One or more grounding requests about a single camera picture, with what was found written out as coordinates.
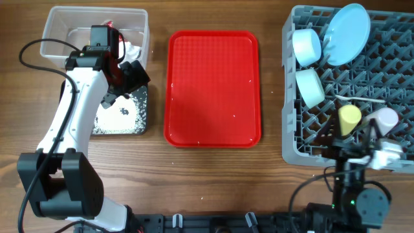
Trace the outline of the red foil wrapper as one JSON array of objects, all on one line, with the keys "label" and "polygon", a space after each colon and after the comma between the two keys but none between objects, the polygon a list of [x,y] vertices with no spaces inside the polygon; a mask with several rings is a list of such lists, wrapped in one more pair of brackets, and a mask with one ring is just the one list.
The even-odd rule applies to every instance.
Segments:
[{"label": "red foil wrapper", "polygon": [[[108,26],[108,27],[110,27],[110,28],[114,28],[114,23],[113,23],[113,21],[111,21],[111,20],[104,21],[104,22],[102,23],[102,25],[104,25],[104,26]],[[123,37],[123,34],[122,34],[120,31],[118,31],[118,34],[119,34],[119,42],[123,42],[123,41],[125,41],[125,39],[124,39],[124,37]]]}]

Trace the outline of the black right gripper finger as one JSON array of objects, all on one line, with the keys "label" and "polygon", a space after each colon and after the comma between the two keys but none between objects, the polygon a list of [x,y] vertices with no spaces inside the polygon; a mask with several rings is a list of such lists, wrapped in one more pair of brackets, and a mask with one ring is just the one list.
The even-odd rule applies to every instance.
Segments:
[{"label": "black right gripper finger", "polygon": [[319,130],[314,142],[317,145],[331,146],[336,139],[341,139],[341,137],[339,116],[338,113],[333,113]]},{"label": "black right gripper finger", "polygon": [[380,138],[380,130],[376,122],[376,119],[372,118],[369,121],[362,123],[361,127],[364,130],[364,135],[362,138],[362,147],[374,148],[375,140],[373,134],[375,134],[375,137]]}]

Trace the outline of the white tissue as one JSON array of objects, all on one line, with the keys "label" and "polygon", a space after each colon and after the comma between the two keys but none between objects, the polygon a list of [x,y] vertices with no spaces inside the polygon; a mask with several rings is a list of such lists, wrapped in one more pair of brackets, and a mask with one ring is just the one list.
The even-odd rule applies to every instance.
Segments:
[{"label": "white tissue", "polygon": [[119,58],[123,57],[123,61],[120,63],[124,63],[128,61],[129,63],[138,60],[141,57],[142,48],[136,45],[132,45],[131,42],[119,42]]}]

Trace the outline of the pink plastic cup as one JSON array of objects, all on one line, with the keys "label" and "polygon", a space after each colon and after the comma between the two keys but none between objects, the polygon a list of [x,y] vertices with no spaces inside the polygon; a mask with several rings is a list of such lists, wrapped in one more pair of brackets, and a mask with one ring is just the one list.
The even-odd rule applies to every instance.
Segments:
[{"label": "pink plastic cup", "polygon": [[385,136],[388,132],[390,132],[397,125],[399,120],[397,112],[388,107],[383,107],[370,115],[367,115],[362,120],[362,123],[368,123],[372,118],[376,120],[382,136]]}]

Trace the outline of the white plastic spoon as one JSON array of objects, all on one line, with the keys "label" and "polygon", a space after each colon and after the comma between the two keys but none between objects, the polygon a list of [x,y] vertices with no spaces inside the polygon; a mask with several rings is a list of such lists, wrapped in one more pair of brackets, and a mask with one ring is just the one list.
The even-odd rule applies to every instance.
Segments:
[{"label": "white plastic spoon", "polygon": [[362,97],[345,97],[345,96],[340,96],[338,94],[336,94],[335,97],[342,101],[357,100],[357,101],[373,102],[373,103],[379,103],[379,104],[384,104],[386,102],[385,100],[379,100],[379,99],[373,99],[373,98],[362,98]]}]

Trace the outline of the light blue bowl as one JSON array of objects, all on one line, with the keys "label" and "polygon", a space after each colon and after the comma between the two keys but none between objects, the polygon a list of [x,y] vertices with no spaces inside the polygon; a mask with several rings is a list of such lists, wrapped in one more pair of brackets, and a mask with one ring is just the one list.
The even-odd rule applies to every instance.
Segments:
[{"label": "light blue bowl", "polygon": [[315,30],[311,28],[295,30],[292,35],[295,57],[302,67],[317,62],[321,57],[321,43]]}]

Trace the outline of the light blue plate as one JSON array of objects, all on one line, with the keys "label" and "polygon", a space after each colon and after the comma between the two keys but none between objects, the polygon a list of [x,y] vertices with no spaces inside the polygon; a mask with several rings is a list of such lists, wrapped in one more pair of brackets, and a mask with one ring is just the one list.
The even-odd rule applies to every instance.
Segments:
[{"label": "light blue plate", "polygon": [[355,59],[365,47],[371,20],[365,8],[352,3],[332,18],[323,38],[323,55],[327,63],[341,66]]}]

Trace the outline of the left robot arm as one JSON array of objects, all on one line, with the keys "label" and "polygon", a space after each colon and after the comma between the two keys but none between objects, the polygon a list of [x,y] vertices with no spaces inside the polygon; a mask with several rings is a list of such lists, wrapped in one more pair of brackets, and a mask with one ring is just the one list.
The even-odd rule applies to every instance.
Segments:
[{"label": "left robot arm", "polygon": [[25,189],[17,229],[24,230],[27,207],[37,217],[66,220],[99,232],[141,232],[132,209],[104,194],[87,158],[99,107],[146,86],[150,79],[138,61],[125,60],[123,35],[107,25],[91,27],[90,43],[72,48],[61,72],[60,102],[52,124],[33,153],[22,153],[17,172]]}]

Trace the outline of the yellow plastic cup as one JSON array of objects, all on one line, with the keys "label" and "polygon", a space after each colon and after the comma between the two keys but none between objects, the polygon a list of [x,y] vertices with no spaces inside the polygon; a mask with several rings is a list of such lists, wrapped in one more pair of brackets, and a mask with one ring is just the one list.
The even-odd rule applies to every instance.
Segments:
[{"label": "yellow plastic cup", "polygon": [[342,136],[352,132],[362,118],[361,111],[355,105],[344,105],[338,110],[340,131]]}]

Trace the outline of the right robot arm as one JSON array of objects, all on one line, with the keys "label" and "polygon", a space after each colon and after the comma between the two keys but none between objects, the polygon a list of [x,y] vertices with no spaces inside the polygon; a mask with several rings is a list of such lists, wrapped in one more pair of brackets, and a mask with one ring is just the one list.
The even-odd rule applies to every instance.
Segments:
[{"label": "right robot arm", "polygon": [[381,228],[389,212],[390,191],[380,182],[366,180],[365,171],[380,170],[399,159],[402,147],[381,135],[375,119],[363,124],[367,131],[358,144],[346,142],[340,127],[340,116],[333,113],[316,137],[316,142],[325,146],[323,157],[335,160],[335,170],[301,184],[305,187],[332,177],[332,203],[309,203],[300,223],[290,220],[293,232],[368,232]]}]

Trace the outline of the mint green bowl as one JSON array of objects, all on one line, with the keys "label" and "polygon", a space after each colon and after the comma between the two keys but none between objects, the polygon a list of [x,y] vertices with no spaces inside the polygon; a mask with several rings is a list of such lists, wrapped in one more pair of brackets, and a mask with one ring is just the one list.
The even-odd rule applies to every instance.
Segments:
[{"label": "mint green bowl", "polygon": [[301,97],[309,109],[325,100],[320,77],[314,69],[297,71],[295,77]]}]

